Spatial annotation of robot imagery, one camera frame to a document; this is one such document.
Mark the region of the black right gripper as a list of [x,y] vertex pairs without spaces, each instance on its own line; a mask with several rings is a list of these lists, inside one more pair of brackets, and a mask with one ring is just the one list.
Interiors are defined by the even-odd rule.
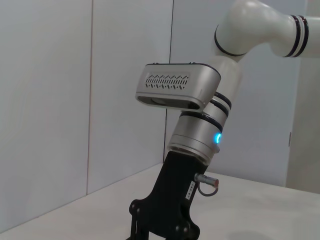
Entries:
[[196,157],[169,151],[151,193],[131,202],[129,240],[148,240],[149,234],[166,240],[197,240],[200,228],[190,207],[197,191],[196,174],[207,166]]

